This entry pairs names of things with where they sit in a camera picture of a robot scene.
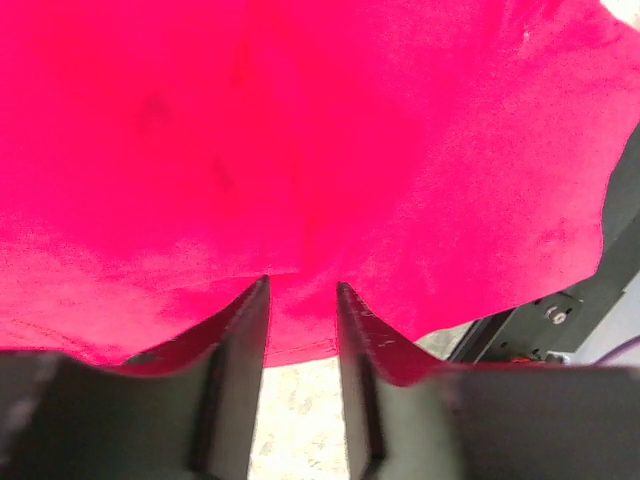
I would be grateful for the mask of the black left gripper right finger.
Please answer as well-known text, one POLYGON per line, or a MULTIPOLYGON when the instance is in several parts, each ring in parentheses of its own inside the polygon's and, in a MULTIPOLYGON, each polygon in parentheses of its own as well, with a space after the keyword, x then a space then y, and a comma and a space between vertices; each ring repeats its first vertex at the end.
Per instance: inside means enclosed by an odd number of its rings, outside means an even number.
POLYGON ((632 366, 449 363, 337 287, 354 479, 635 479, 632 366))

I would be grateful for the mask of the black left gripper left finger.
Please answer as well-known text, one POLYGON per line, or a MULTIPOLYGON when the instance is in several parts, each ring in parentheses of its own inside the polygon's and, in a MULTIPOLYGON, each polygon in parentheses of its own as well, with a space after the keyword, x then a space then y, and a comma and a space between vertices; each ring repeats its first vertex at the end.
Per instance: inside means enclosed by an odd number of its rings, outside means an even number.
POLYGON ((1 354, 5 479, 244 479, 270 317, 261 278, 118 366, 1 354))

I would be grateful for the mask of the red t-shirt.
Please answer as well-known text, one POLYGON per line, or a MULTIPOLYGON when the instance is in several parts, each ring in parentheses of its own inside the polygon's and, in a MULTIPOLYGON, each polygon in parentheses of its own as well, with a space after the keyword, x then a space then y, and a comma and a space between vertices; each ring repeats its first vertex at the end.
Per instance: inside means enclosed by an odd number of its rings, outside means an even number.
POLYGON ((597 1, 5 1, 1 345, 118 364, 272 285, 411 340, 590 277, 639 120, 597 1))

